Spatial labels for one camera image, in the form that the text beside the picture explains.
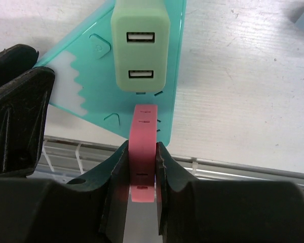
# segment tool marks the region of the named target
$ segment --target tick mark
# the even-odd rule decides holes
[[[160,92],[154,94],[154,96],[158,96],[158,95],[161,95],[161,94],[163,94],[163,91],[160,91]]]

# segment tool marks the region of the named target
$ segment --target light green charger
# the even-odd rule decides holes
[[[170,33],[164,0],[116,0],[111,30],[117,85],[129,92],[161,91]]]

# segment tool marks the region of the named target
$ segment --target usb wall charger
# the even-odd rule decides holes
[[[145,10],[149,8],[151,10],[152,6],[154,8],[157,6],[153,2],[148,5],[148,1],[140,1],[144,2],[143,9]],[[164,4],[167,11],[164,10],[163,13],[168,14],[171,22],[169,43],[158,44],[159,37],[166,36],[158,34],[158,26],[156,30],[129,29],[123,34],[126,44],[128,41],[129,44],[145,45],[148,44],[144,43],[146,40],[148,42],[154,40],[156,45],[166,48],[163,53],[160,51],[161,54],[153,59],[151,66],[126,68],[123,76],[128,80],[145,81],[144,83],[148,84],[151,77],[156,78],[160,74],[158,68],[153,65],[164,62],[163,66],[167,66],[167,81],[163,88],[160,85],[160,89],[154,89],[157,91],[148,92],[143,87],[144,91],[136,93],[125,92],[119,88],[115,72],[118,68],[115,64],[132,62],[135,57],[127,58],[124,62],[120,62],[117,57],[115,61],[113,52],[115,47],[117,49],[117,42],[112,40],[115,35],[113,36],[111,29],[115,0],[106,0],[36,64],[36,66],[50,67],[55,71],[56,78],[50,104],[124,138],[129,137],[135,106],[137,104],[157,105],[159,108],[157,141],[167,146],[171,137],[186,0],[164,0]],[[157,51],[159,50],[152,52],[152,56],[157,55]]]
[[[117,85],[129,92],[162,90],[170,33],[164,0],[117,0],[111,30]]]

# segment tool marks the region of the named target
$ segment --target teal plastic holder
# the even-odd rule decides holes
[[[128,138],[137,104],[158,106],[157,141],[168,145],[179,71],[186,0],[165,0],[170,39],[165,87],[158,93],[124,92],[115,77],[110,19],[115,1],[105,2],[36,66],[56,73],[50,104]]]

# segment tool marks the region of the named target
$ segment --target white table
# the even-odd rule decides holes
[[[172,154],[304,173],[304,0],[187,0]],[[41,54],[103,0],[0,0],[0,51]],[[46,135],[120,145],[49,107]]]

